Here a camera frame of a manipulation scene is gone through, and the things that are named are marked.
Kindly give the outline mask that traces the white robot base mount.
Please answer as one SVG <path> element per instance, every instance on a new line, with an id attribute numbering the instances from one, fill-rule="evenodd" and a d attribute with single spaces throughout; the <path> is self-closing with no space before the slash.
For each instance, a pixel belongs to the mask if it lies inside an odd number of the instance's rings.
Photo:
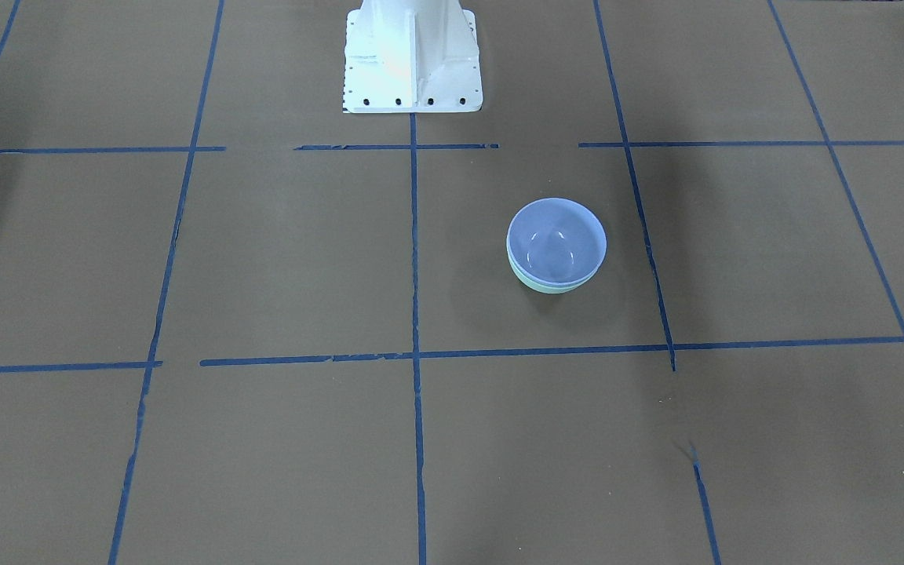
<path id="1" fill-rule="evenodd" d="M 459 1 L 363 1 L 345 18 L 342 111 L 477 112 L 476 16 Z"/>

